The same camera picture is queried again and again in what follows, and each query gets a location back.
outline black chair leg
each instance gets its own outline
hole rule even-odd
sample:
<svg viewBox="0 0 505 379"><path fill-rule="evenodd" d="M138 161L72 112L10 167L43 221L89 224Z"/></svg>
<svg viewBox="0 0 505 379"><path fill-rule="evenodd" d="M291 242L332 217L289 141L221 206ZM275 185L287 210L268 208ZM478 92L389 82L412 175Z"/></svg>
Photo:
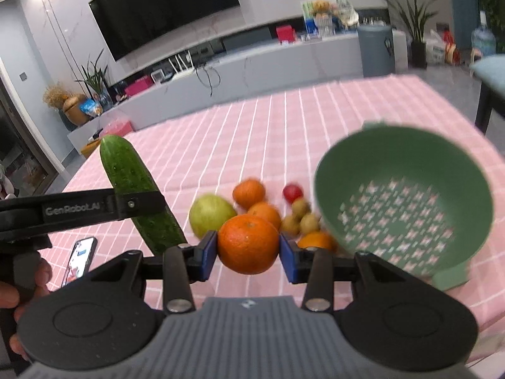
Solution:
<svg viewBox="0 0 505 379"><path fill-rule="evenodd" d="M491 117L492 107L492 92L487 85L482 83L480 88L479 107L477 108L477 117L475 119L475 126L481 130L485 135L487 126L489 125L489 118Z"/></svg>

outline cucumber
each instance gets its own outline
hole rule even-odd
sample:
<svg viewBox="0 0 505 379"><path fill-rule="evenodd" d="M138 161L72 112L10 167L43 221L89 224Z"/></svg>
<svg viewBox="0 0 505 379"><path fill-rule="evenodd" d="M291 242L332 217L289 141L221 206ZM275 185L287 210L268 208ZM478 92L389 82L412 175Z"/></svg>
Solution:
<svg viewBox="0 0 505 379"><path fill-rule="evenodd" d="M130 192L159 191L151 173L133 145L117 135L105 135L100 143L100 158L114 190ZM186 243L186 238L168 205L165 212L132 218L140 236L154 255Z"/></svg>

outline gray trash can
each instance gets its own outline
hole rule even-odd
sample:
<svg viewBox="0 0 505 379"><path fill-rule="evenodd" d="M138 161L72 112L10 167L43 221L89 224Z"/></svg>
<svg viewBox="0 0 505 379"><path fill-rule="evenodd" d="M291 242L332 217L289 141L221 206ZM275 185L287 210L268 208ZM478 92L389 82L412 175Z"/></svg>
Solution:
<svg viewBox="0 0 505 379"><path fill-rule="evenodd" d="M395 49L391 26L359 26L358 37L363 77L394 74Z"/></svg>

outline tangerine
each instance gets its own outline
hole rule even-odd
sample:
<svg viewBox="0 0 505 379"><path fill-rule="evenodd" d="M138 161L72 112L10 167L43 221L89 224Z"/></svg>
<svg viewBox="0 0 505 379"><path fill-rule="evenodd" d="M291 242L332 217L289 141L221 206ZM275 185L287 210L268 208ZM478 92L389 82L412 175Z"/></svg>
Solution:
<svg viewBox="0 0 505 379"><path fill-rule="evenodd" d="M248 210L255 203L263 201L265 194L264 185L255 178L249 178L239 183L232 195L236 203Z"/></svg>
<svg viewBox="0 0 505 379"><path fill-rule="evenodd" d="M247 213L266 219L277 230L279 230L281 227L282 219L279 211L275 206L270 205L268 202L255 203L253 206L251 206L251 209L249 209Z"/></svg>
<svg viewBox="0 0 505 379"><path fill-rule="evenodd" d="M330 234L326 232L316 231L305 235L298 241L298 247L305 248L324 248L335 251L335 243Z"/></svg>
<svg viewBox="0 0 505 379"><path fill-rule="evenodd" d="M218 255L232 271L255 275L265 272L279 254L279 233L255 215L238 215L226 221L218 232Z"/></svg>

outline black tv screen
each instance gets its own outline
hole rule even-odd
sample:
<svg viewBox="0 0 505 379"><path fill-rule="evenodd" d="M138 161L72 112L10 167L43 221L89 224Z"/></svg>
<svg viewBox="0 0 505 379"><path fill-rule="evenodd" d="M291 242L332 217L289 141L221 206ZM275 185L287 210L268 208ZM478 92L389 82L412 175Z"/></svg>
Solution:
<svg viewBox="0 0 505 379"><path fill-rule="evenodd" d="M115 60L168 31L239 5L238 0L93 0L89 3Z"/></svg>

